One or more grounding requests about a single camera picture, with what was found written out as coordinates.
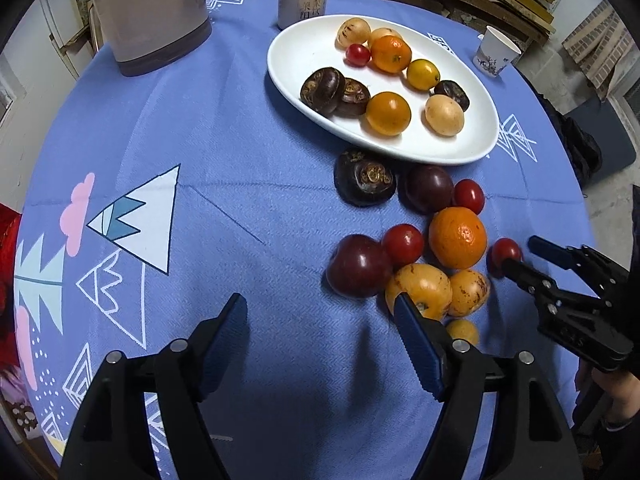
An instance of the table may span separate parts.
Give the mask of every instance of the table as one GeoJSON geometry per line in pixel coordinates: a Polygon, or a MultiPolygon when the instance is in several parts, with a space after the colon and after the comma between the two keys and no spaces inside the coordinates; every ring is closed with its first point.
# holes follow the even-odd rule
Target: table
{"type": "MultiPolygon", "coordinates": [[[[202,405],[234,480],[389,480],[411,476],[440,405],[420,384],[385,307],[321,284],[337,242],[424,219],[394,197],[360,210],[335,192],[346,144],[291,107],[266,73],[276,0],[207,0],[211,37],[171,66],[122,77],[102,49],[51,126],[33,173],[15,269],[20,355],[54,455],[107,352],[157,352],[248,301],[250,337],[202,405]]],[[[329,0],[429,34],[472,70],[477,33],[383,0],[329,0]]],[[[480,75],[503,129],[487,158],[451,168],[488,201],[490,241],[532,234],[593,245],[561,143],[520,75],[480,75]]],[[[566,288],[579,280],[526,254],[566,288]]],[[[486,270],[481,262],[478,268],[486,270]]],[[[577,360],[536,332],[513,283],[475,313],[494,354],[532,351],[569,414],[577,360]]],[[[162,478],[175,478],[157,399],[147,397],[162,478]]],[[[492,421],[486,400],[467,468],[476,478],[492,421]]]]}

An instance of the electric kettle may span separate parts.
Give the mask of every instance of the electric kettle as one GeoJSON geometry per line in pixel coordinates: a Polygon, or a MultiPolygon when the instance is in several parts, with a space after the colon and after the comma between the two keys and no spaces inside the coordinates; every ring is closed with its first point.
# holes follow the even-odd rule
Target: electric kettle
{"type": "Polygon", "coordinates": [[[205,0],[93,0],[120,72],[152,72],[200,46],[211,34],[205,0]]]}

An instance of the human hand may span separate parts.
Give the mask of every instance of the human hand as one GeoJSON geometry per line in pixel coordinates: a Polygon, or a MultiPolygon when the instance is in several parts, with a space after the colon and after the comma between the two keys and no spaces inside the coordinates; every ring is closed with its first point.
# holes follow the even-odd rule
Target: human hand
{"type": "Polygon", "coordinates": [[[617,424],[634,418],[640,412],[640,380],[626,370],[616,370],[606,374],[591,368],[587,362],[580,360],[575,375],[575,389],[580,391],[588,374],[613,400],[605,418],[607,422],[617,424]]]}

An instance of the oval plate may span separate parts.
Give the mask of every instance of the oval plate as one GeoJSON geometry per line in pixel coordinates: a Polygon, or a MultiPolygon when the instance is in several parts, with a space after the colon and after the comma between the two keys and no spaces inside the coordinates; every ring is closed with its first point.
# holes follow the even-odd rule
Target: oval plate
{"type": "Polygon", "coordinates": [[[478,77],[456,56],[425,35],[397,23],[360,16],[371,30],[388,27],[397,30],[413,51],[413,59],[433,61],[442,79],[453,79],[465,90],[471,102],[465,112],[465,126],[455,137],[441,137],[426,124],[424,104],[428,92],[413,90],[404,75],[387,75],[369,66],[358,68],[344,60],[344,50],[335,37],[350,14],[320,16],[291,25],[271,42],[267,67],[273,83],[282,95],[313,122],[353,144],[385,153],[395,158],[442,165],[467,164],[484,157],[498,140],[499,119],[494,101],[478,77]],[[346,77],[364,83],[375,95],[391,91],[404,97],[412,111],[411,123],[397,137],[376,134],[364,116],[359,119],[332,115],[322,117],[300,100],[300,88],[315,70],[333,66],[346,77]]]}

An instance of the white cup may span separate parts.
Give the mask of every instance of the white cup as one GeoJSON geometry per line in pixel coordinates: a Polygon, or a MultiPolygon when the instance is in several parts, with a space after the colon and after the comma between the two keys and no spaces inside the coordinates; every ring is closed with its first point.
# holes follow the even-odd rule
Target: white cup
{"type": "Polygon", "coordinates": [[[522,52],[513,41],[499,30],[489,26],[474,56],[474,65],[480,72],[496,77],[520,54],[522,52]]]}

